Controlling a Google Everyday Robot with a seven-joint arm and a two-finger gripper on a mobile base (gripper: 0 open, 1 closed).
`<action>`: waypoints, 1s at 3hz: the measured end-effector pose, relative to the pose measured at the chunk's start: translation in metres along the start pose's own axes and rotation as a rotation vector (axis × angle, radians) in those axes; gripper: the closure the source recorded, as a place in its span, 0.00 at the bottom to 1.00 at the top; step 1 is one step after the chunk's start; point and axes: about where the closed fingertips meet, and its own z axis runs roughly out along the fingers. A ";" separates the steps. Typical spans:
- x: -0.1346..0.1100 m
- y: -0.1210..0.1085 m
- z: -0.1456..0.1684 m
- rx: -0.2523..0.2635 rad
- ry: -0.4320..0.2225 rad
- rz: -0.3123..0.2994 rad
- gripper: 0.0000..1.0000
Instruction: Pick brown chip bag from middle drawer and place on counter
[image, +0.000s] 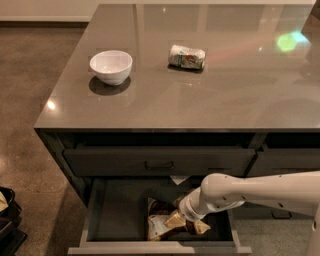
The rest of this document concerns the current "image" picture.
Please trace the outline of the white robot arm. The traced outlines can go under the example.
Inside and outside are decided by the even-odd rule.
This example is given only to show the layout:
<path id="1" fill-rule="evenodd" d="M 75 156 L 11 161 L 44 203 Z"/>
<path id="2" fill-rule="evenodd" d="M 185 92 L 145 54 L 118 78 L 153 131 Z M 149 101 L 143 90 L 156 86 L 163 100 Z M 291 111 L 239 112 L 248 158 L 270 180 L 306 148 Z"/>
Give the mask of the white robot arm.
<path id="1" fill-rule="evenodd" d="M 320 255 L 320 172 L 236 178 L 207 175 L 201 185 L 183 197 L 164 225 L 169 229 L 196 222 L 207 214 L 233 209 L 245 202 L 298 212 L 313 217 L 305 256 Z"/>

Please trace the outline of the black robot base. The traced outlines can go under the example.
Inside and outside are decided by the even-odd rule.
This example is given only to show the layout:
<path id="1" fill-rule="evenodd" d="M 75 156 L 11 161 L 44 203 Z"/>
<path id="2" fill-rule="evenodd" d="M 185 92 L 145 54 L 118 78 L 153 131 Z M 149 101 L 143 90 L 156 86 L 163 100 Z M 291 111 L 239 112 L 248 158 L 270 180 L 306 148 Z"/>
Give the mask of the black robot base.
<path id="1" fill-rule="evenodd" d="M 22 208 L 16 203 L 12 189 L 0 187 L 0 193 L 0 256 L 15 256 L 27 239 L 27 234 L 18 228 Z"/>

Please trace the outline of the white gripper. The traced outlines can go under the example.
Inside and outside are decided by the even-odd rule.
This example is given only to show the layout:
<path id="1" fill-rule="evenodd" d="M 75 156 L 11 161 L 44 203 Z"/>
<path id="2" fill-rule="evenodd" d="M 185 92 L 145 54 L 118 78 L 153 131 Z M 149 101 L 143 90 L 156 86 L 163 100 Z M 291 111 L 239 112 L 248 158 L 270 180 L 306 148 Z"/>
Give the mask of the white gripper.
<path id="1" fill-rule="evenodd" d="M 209 190 L 202 187 L 194 189 L 185 197 L 178 197 L 172 205 L 179 211 L 173 211 L 164 225 L 169 229 L 174 229 L 184 226 L 186 220 L 195 222 L 203 219 L 207 214 L 213 212 L 213 199 Z"/>

